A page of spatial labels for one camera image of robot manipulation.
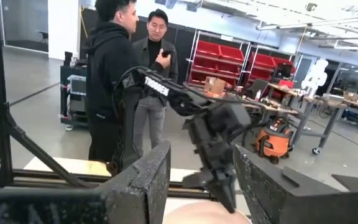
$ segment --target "gray jacket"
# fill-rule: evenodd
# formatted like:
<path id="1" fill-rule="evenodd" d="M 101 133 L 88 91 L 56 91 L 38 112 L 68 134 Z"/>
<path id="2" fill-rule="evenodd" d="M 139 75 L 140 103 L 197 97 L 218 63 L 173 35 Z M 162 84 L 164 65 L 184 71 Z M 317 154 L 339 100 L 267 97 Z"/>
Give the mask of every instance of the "gray jacket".
<path id="1" fill-rule="evenodd" d="M 148 67 L 149 66 L 149 50 L 147 49 L 147 43 L 149 38 L 146 37 L 142 40 L 138 40 L 134 42 L 134 50 L 135 54 L 138 56 L 139 62 L 142 66 Z M 165 40 L 162 39 L 161 48 L 164 50 L 172 50 L 173 53 L 171 54 L 171 65 L 167 67 L 161 75 L 170 78 L 175 83 L 178 81 L 178 57 L 177 57 L 177 50 L 175 46 Z"/>

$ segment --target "black shirt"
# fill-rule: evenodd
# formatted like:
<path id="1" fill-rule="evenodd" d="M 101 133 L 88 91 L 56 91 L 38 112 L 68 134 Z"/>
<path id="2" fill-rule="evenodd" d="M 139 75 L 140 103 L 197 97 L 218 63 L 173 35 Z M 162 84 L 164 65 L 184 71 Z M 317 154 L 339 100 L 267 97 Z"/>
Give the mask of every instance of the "black shirt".
<path id="1" fill-rule="evenodd" d="M 160 53 L 161 40 L 156 42 L 149 39 L 147 48 L 149 50 L 149 67 L 150 67 L 155 62 L 155 59 Z"/>
<path id="2" fill-rule="evenodd" d="M 140 66 L 128 31 L 112 22 L 98 22 L 85 42 L 84 50 L 88 54 L 86 76 L 86 113 L 88 121 L 118 123 L 113 105 L 114 84 L 130 68 Z M 159 63 L 150 67 L 163 71 Z"/>

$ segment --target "orange shop vacuum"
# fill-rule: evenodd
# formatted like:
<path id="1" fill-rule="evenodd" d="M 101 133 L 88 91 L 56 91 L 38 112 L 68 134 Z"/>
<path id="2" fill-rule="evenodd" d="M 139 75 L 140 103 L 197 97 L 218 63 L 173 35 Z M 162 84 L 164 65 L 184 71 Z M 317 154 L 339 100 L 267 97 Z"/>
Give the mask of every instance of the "orange shop vacuum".
<path id="1" fill-rule="evenodd" d="M 286 118 L 277 117 L 267 123 L 256 138 L 256 151 L 260 157 L 268 157 L 272 164 L 278 164 L 279 158 L 290 157 L 293 131 Z"/>

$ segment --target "cardboard box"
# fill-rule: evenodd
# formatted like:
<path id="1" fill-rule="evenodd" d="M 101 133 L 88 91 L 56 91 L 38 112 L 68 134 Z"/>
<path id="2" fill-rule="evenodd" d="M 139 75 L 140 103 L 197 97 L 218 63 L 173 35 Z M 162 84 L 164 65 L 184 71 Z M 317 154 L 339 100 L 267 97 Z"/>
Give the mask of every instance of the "cardboard box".
<path id="1" fill-rule="evenodd" d="M 344 91 L 343 97 L 345 98 L 345 100 L 356 101 L 358 99 L 358 94 Z"/>
<path id="2" fill-rule="evenodd" d="M 220 95 L 224 92 L 226 82 L 215 77 L 206 77 L 204 91 Z"/>

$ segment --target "hood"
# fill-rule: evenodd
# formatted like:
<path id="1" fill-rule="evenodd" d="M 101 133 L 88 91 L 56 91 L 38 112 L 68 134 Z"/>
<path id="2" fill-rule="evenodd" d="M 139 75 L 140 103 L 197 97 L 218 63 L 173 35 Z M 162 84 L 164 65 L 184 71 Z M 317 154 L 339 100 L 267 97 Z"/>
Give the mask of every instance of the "hood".
<path id="1" fill-rule="evenodd" d="M 120 37 L 129 38 L 128 31 L 123 26 L 112 22 L 98 22 L 96 27 L 89 33 L 89 37 L 83 45 L 83 50 L 92 55 L 107 40 Z"/>

